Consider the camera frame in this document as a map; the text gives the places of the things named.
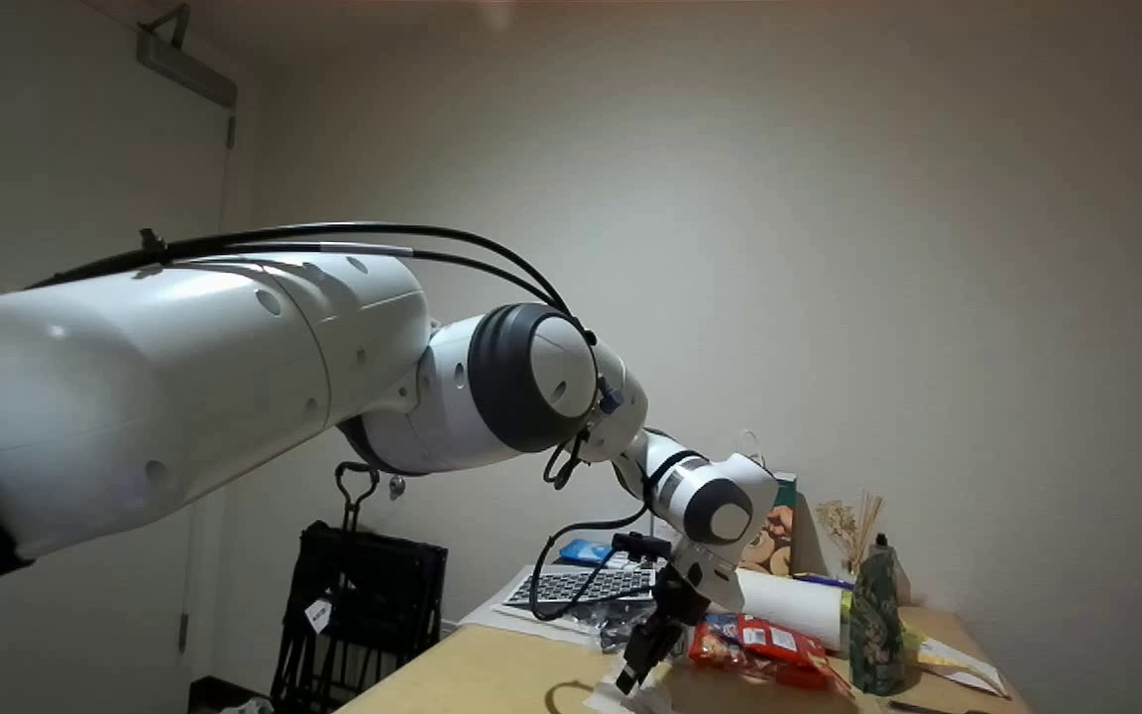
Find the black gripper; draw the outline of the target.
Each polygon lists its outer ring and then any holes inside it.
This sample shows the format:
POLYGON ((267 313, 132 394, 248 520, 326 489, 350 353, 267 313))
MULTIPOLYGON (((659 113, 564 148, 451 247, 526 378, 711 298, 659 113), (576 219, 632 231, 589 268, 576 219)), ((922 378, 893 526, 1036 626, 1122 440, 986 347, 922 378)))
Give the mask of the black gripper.
POLYGON ((653 579, 653 612, 632 632, 628 653, 616 673, 620 692, 653 687, 665 673, 665 653, 704 613, 711 597, 699 593, 673 565, 653 579))

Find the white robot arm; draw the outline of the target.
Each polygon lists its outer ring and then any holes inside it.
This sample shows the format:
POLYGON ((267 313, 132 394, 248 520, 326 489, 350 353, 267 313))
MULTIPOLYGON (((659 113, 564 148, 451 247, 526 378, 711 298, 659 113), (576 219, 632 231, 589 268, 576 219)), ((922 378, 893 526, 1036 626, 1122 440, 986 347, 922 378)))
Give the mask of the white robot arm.
POLYGON ((647 423, 640 382, 555 306, 431 322, 395 257, 231 252, 0 294, 0 573, 178 510, 336 427, 382 473, 427 477, 564 445, 610 465, 677 544, 622 687, 704 605, 774 477, 647 423))

